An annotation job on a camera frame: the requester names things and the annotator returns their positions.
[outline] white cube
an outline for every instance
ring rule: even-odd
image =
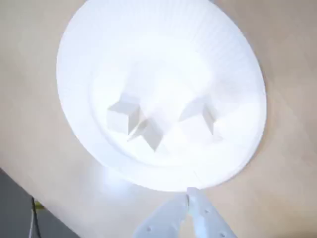
[[[207,105],[196,100],[183,110],[179,122],[183,133],[193,143],[212,141],[214,119]]]
[[[117,102],[107,111],[108,129],[129,135],[140,121],[140,106],[134,103]]]

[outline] small white block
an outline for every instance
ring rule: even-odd
[[[191,102],[182,112],[180,123],[183,133],[194,143],[212,140],[214,119],[204,102]]]
[[[147,121],[143,128],[137,132],[137,135],[131,140],[135,150],[142,154],[151,154],[155,152],[163,138],[162,130],[154,121]]]
[[[137,104],[119,101],[108,108],[107,126],[110,130],[128,135],[139,121],[140,107]]]

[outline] table surface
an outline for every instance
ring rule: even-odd
[[[83,0],[0,2],[0,167],[80,237],[131,237],[174,193],[130,184],[73,135],[55,79]],[[317,1],[218,0],[264,74],[262,142],[234,179],[204,190],[238,237],[317,237]],[[191,237],[186,222],[182,237]]]

